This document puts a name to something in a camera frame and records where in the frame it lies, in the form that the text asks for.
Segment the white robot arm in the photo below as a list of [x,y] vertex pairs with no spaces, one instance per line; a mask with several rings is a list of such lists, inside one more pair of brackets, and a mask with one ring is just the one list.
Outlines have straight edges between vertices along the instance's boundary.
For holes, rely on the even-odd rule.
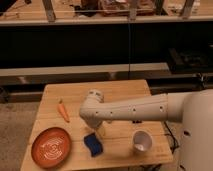
[[105,102],[101,91],[90,90],[79,115],[92,129],[106,120],[181,122],[178,171],[213,171],[213,89],[115,102]]

